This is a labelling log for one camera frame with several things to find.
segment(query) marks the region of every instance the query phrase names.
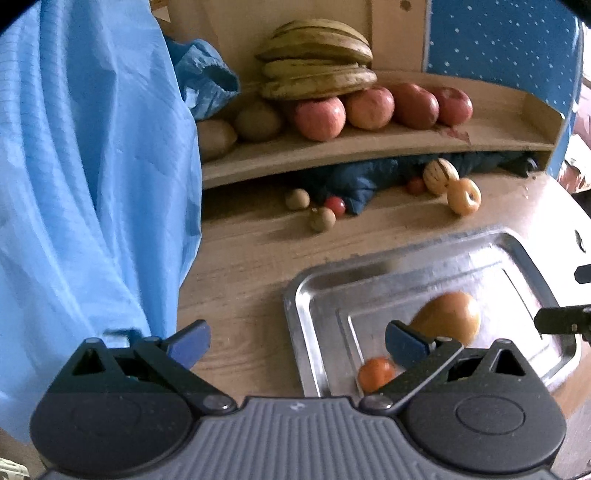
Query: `apple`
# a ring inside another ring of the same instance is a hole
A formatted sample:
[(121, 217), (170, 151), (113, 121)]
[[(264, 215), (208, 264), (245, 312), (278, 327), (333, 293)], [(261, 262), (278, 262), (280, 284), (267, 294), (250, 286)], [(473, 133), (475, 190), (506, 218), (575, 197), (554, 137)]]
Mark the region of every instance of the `apple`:
[(458, 215), (474, 213), (480, 208), (481, 201), (480, 189), (470, 179), (455, 180), (447, 187), (447, 204)]
[(394, 120), (414, 130), (429, 130), (437, 122), (439, 104), (435, 96), (415, 83), (400, 83), (390, 88), (396, 108)]
[(363, 130), (378, 130), (394, 114), (394, 97), (385, 87), (371, 87), (345, 97), (345, 111), (351, 125)]
[(304, 137), (326, 142), (338, 137), (345, 126), (345, 106), (338, 97), (302, 100), (295, 106), (293, 118)]
[(439, 103), (438, 121), (454, 127), (472, 118), (474, 108), (470, 97), (457, 88), (438, 87), (431, 90)]

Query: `wooden board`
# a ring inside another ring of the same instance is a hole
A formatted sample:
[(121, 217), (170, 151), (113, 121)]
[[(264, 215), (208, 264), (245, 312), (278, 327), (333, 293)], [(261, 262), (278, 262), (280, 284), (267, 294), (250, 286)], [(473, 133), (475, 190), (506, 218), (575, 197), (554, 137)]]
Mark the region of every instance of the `wooden board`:
[(365, 0), (168, 0), (168, 11), (179, 40), (209, 41), (243, 82), (261, 78), (254, 51), (291, 20), (339, 20), (370, 38), (371, 12)]
[(430, 19), (428, 0), (371, 0), (372, 68), (422, 72)]
[(427, 73), (380, 72), (379, 82), (456, 86), (474, 104), (474, 118), (456, 128), (415, 131), (390, 124), (378, 132), (346, 127), (333, 141), (305, 140), (296, 132), (260, 144), (238, 144), (228, 155), (203, 165), (208, 189), (321, 165), (395, 155), (462, 151), (552, 151), (563, 116), (532, 95), (507, 87)]
[[(203, 241), (181, 288), (178, 311), (179, 327), (199, 318), (212, 327), (211, 350), (195, 371), (239, 401), (247, 394), (301, 395), (282, 302), (300, 271), (497, 223), (525, 239), (560, 304), (588, 303), (591, 285), (576, 284), (572, 275), (589, 262), (574, 229), (591, 243), (591, 220), (552, 178), (534, 177), (473, 176), (482, 207), (463, 219), (451, 214), (444, 199), (389, 189), (361, 215), (339, 220), (321, 235), (309, 230), (307, 212), (286, 211), (277, 179), (205, 191)], [(557, 396), (567, 414), (590, 393), (580, 387), (585, 367), (588, 362), (573, 376), (579, 386), (568, 382)]]

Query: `small red tomato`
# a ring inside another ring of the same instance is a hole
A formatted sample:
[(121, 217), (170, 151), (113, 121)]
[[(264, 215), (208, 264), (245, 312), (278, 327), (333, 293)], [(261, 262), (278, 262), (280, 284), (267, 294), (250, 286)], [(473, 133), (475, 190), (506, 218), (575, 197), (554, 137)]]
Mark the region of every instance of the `small red tomato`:
[(324, 206), (331, 209), (337, 218), (341, 218), (345, 214), (346, 206), (343, 199), (341, 198), (328, 197), (324, 203)]
[(414, 177), (407, 183), (407, 192), (409, 192), (410, 195), (420, 195), (426, 191), (427, 187), (425, 186), (425, 182), (421, 177)]

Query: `dark blue cloth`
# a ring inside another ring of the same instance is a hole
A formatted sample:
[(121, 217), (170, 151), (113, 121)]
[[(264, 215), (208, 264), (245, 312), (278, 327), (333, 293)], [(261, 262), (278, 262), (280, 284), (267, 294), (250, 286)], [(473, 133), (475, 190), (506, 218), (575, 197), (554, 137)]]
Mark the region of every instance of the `dark blue cloth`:
[(358, 215), (378, 190), (405, 185), (411, 178), (421, 176), (425, 164), (436, 158), (449, 160), (460, 177), (470, 172), (490, 172), (498, 166), (506, 166), (521, 175), (534, 168), (523, 152), (426, 154), (309, 168), (294, 172), (293, 182), (308, 191), (319, 205), (329, 196), (336, 195), (345, 202), (347, 212)]

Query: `blue wall panel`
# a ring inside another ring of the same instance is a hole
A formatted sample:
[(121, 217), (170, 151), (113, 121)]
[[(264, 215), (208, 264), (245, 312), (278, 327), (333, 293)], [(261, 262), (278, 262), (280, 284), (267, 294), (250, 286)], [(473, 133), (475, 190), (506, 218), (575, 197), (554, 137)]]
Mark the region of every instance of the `blue wall panel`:
[[(569, 123), (580, 84), (579, 50), (577, 19), (555, 0), (432, 3), (428, 72), (531, 92)], [(551, 162), (554, 176), (566, 143), (560, 142)]]

